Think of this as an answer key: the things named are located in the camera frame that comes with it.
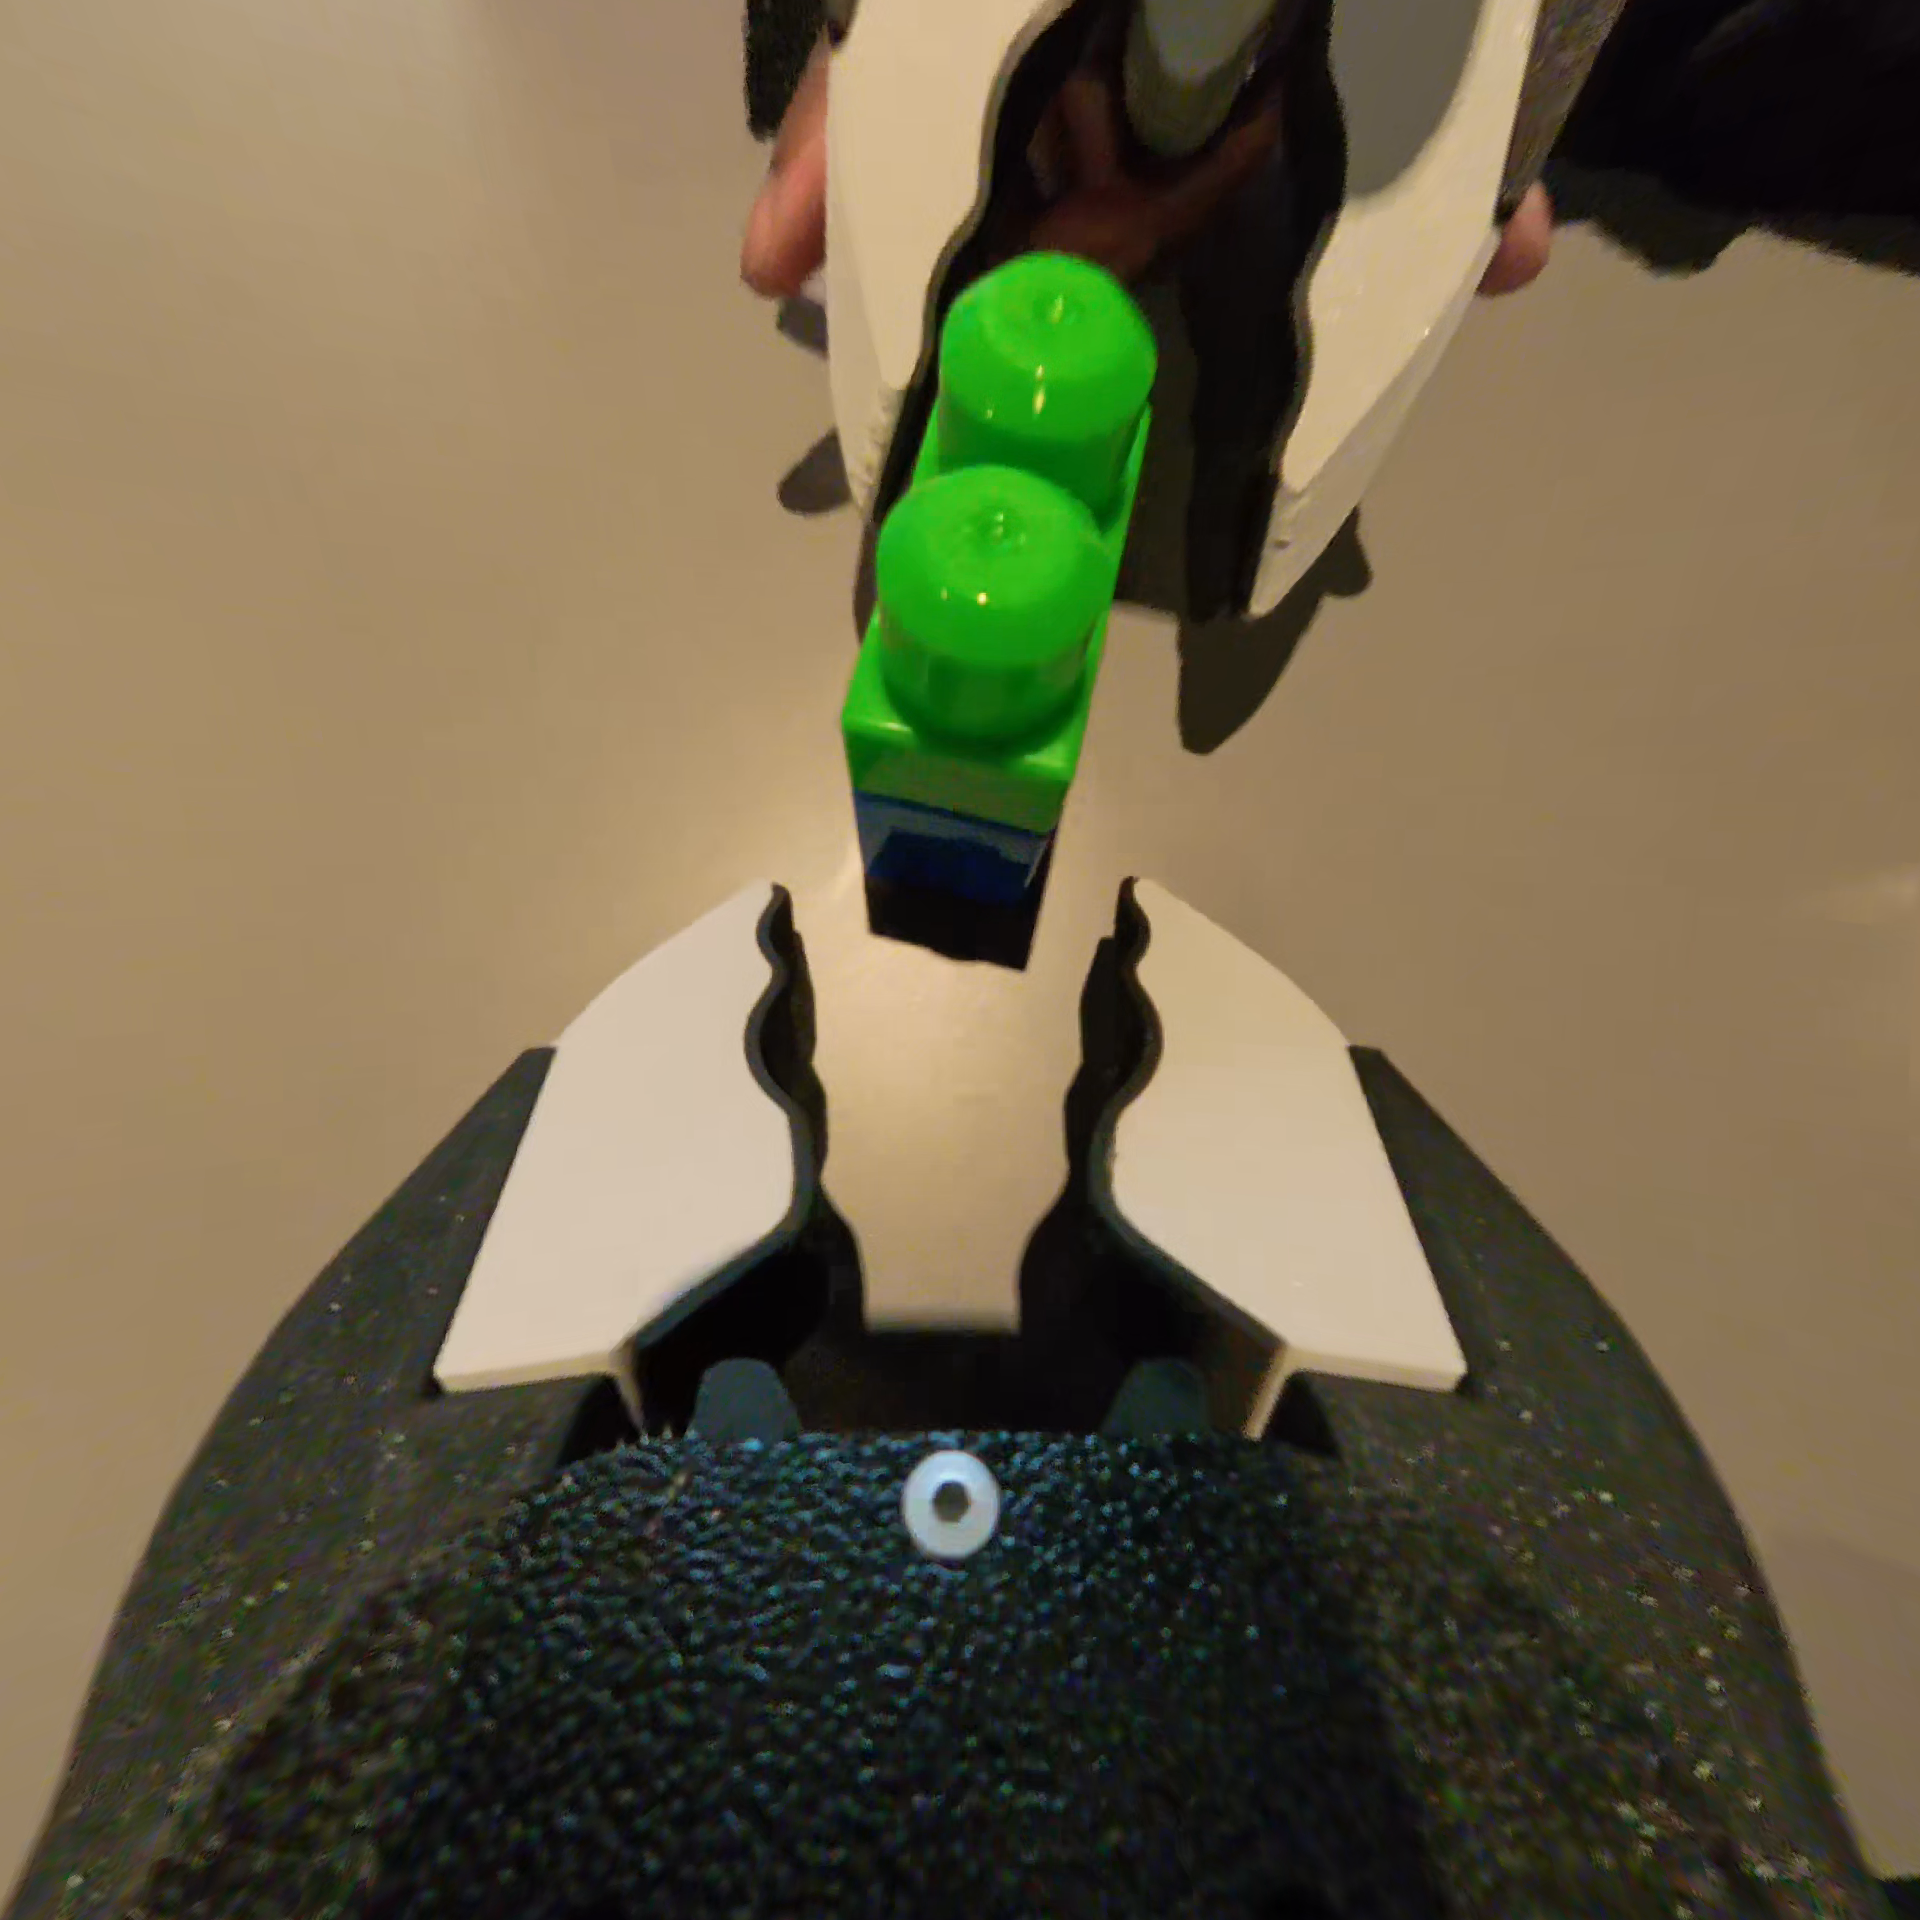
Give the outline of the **person's right hand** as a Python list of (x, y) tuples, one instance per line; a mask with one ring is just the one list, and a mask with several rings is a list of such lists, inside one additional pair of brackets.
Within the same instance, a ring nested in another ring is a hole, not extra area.
[[(740, 235), (738, 275), (756, 298), (798, 294), (828, 253), (828, 92), (831, 51), (819, 43), (798, 85)], [(1057, 194), (1022, 229), (1017, 251), (1059, 251), (1137, 280), (1163, 258), (1197, 251), (1257, 206), (1274, 172), (1279, 109), (1265, 108), (1185, 174), (1150, 182), (1121, 158), (1111, 87), (1071, 74), (1043, 117), (1043, 149)]]

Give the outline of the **blue one-stud block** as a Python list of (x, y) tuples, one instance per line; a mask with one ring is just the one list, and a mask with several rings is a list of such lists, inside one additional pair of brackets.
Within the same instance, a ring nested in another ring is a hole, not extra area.
[(855, 836), (876, 938), (954, 962), (1026, 970), (1053, 831), (857, 788)]

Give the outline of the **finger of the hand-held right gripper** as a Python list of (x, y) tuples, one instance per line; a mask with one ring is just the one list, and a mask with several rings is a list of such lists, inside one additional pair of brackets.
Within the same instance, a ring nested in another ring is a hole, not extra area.
[(865, 3), (829, 51), (822, 314), (851, 501), (876, 520), (949, 300), (1071, 182), (1079, 4)]
[(1495, 248), (1533, 3), (1339, 3), (1330, 124), (1292, 138), (1334, 199), (1293, 294), (1299, 368), (1249, 589), (1270, 613), (1354, 515)]

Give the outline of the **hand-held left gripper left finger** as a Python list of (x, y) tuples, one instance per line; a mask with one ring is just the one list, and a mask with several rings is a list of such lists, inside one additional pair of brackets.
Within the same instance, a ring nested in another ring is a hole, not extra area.
[(791, 1251), (821, 1196), (788, 891), (754, 880), (618, 974), (559, 1030), (434, 1358), (446, 1397), (612, 1382)]

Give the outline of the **green two-stud block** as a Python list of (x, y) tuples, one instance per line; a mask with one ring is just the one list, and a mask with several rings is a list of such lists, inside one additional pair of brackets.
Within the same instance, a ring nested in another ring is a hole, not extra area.
[(857, 794), (1057, 831), (1156, 373), (1137, 300), (1079, 256), (1015, 256), (954, 302), (919, 459), (873, 548), (842, 723)]

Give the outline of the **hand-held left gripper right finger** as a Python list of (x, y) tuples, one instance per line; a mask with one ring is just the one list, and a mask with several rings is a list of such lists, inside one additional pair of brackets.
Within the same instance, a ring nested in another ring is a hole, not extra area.
[(1116, 915), (1143, 1061), (1102, 1119), (1121, 1244), (1252, 1352), (1236, 1428), (1297, 1376), (1453, 1394), (1469, 1364), (1354, 1048), (1279, 967), (1154, 880)]

